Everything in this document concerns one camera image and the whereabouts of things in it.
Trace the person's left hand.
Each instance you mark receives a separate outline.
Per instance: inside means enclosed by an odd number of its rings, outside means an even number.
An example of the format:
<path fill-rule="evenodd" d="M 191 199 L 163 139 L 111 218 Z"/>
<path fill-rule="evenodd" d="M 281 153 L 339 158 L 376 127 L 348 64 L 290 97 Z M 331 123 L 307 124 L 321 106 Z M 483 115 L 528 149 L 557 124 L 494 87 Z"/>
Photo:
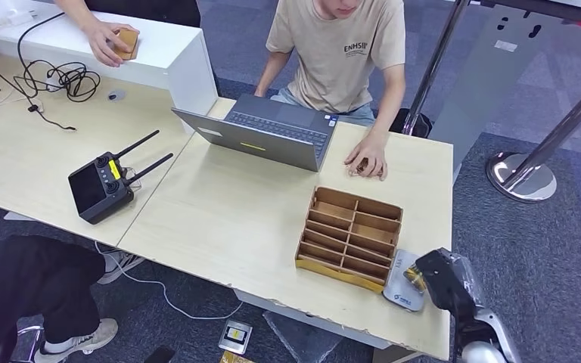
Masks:
<path fill-rule="evenodd" d="M 385 157 L 388 132 L 370 131 L 350 152 L 344 160 L 349 175 L 364 178 L 379 178 L 384 181 L 388 176 L 388 164 Z"/>

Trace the person's right hand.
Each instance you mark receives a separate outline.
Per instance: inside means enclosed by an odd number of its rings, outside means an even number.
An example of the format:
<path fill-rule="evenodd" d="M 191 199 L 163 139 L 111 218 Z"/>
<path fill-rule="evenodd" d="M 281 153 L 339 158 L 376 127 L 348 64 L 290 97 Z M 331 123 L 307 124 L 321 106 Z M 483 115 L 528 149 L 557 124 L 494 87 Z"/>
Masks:
<path fill-rule="evenodd" d="M 111 42 L 119 48 L 123 48 L 125 51 L 129 51 L 129 47 L 119 39 L 117 33 L 121 30 L 128 30 L 139 34 L 139 31 L 129 24 L 108 23 L 97 19 L 89 20 L 80 29 L 88 38 L 93 55 L 98 61 L 109 67 L 119 67 L 123 60 L 114 53 L 113 49 L 108 45 L 108 42 Z"/>

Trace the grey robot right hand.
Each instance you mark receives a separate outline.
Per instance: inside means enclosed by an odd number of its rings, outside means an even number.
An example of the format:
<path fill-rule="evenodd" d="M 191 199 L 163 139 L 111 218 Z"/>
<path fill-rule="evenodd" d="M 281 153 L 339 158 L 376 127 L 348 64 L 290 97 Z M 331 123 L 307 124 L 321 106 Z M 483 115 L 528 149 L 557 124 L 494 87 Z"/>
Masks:
<path fill-rule="evenodd" d="M 483 307 L 483 290 L 470 260 L 443 247 L 419 257 L 402 273 L 433 304 L 455 317 L 473 317 Z"/>

